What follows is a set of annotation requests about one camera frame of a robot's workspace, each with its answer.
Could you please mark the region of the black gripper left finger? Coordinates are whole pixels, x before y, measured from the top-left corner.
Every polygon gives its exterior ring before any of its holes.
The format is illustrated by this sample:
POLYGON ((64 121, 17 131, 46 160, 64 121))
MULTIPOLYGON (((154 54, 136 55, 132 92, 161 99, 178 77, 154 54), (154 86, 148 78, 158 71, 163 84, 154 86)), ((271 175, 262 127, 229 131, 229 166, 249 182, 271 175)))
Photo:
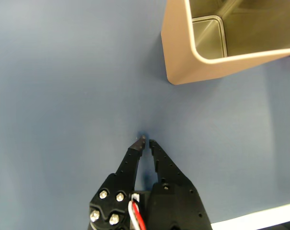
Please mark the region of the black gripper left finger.
POLYGON ((108 175, 89 203, 90 230, 129 230, 128 203, 134 193, 139 159, 145 149, 141 136, 127 150, 115 173, 108 175))

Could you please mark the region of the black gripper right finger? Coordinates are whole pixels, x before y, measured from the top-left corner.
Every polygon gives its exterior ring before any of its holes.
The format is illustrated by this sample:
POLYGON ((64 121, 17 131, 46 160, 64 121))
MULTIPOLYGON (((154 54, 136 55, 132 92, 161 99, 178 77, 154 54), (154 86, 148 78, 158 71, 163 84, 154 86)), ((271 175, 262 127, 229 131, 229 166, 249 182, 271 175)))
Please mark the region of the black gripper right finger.
POLYGON ((211 222, 193 183, 176 166, 162 147, 149 146, 158 176, 146 207, 149 230, 210 230, 211 222))

